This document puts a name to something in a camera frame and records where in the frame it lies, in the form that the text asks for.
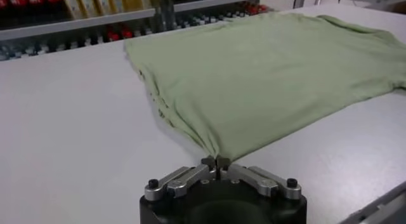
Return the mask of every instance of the silver metal bracket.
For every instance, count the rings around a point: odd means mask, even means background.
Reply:
[[[200,164],[196,168],[189,170],[181,177],[170,181],[167,189],[172,193],[174,198],[182,197],[187,194],[188,188],[200,180],[212,180],[215,174],[210,173],[208,165]]]
[[[298,184],[296,180],[291,180],[292,182],[288,183],[288,180],[284,180],[283,178],[274,175],[264,169],[261,169],[257,166],[251,166],[248,168],[249,170],[253,171],[254,173],[263,176],[265,178],[269,178],[275,181],[278,184],[279,191],[284,195],[285,198],[290,200],[299,200],[302,195],[302,188]]]
[[[163,179],[159,180],[157,187],[150,187],[149,185],[145,186],[144,196],[148,201],[158,201],[160,200],[165,192],[167,184],[174,180],[175,178],[183,175],[186,173],[190,168],[183,166],[176,171],[170,173],[169,175],[165,176]]]
[[[228,167],[227,177],[232,180],[242,180],[254,187],[259,194],[272,197],[278,191],[278,185],[269,178],[262,177],[247,168],[237,164]]]

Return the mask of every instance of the shelf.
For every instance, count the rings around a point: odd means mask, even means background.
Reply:
[[[175,12],[188,11],[188,10],[194,10],[194,9],[199,9],[199,8],[208,8],[208,7],[218,6],[218,5],[223,5],[223,4],[237,3],[237,2],[241,2],[241,1],[248,1],[248,0],[200,0],[200,1],[194,1],[194,2],[189,2],[189,3],[175,4],[174,10],[175,10]]]
[[[63,32],[74,29],[82,29],[86,27],[106,25],[110,23],[125,22],[128,20],[148,18],[154,16],[154,14],[155,9],[148,9],[141,11],[132,11],[128,13],[118,13],[114,15],[86,18],[81,20],[72,20],[66,22],[49,23],[45,25],[22,27],[17,29],[0,30],[0,41],[18,39],[23,37],[39,36],[43,34]]]

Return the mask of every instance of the black bolt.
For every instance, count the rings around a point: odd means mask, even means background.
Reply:
[[[294,178],[288,178],[286,180],[286,185],[288,188],[296,188],[298,186],[298,181]]]
[[[148,188],[150,188],[150,189],[155,189],[158,187],[158,185],[159,185],[159,181],[157,179],[148,181]]]

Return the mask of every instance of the store shelf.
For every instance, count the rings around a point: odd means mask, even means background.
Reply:
[[[223,5],[223,4],[237,3],[237,2],[241,2],[241,1],[248,1],[248,0],[200,0],[200,1],[190,2],[190,3],[175,4],[174,10],[175,10],[175,12],[188,11],[188,10],[207,8],[207,7],[218,6],[218,5]]]
[[[49,23],[46,25],[36,25],[17,29],[0,30],[0,41],[38,36],[54,32],[63,32],[74,29],[82,29],[86,27],[106,25],[110,23],[125,22],[128,20],[148,18],[154,16],[154,14],[155,9],[148,9],[141,11],[132,11],[128,13],[99,16],[82,20],[72,20],[66,22]]]

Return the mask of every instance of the red bottle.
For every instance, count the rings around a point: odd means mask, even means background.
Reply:
[[[114,32],[114,29],[111,25],[106,26],[107,28],[107,38],[109,41],[118,41],[120,40],[120,35]]]
[[[0,0],[0,29],[6,29],[16,24],[12,6],[8,0]]]
[[[121,23],[120,26],[121,26],[121,35],[123,39],[134,37],[133,32],[131,31],[131,29],[129,29],[129,27],[127,27],[123,23]]]
[[[33,12],[30,10],[28,0],[9,0],[13,7],[14,17],[19,25],[28,25],[34,22]]]
[[[46,0],[28,0],[36,23],[50,22],[52,17]]]
[[[64,0],[47,0],[48,6],[52,11],[53,19],[56,21],[70,18],[68,8]]]

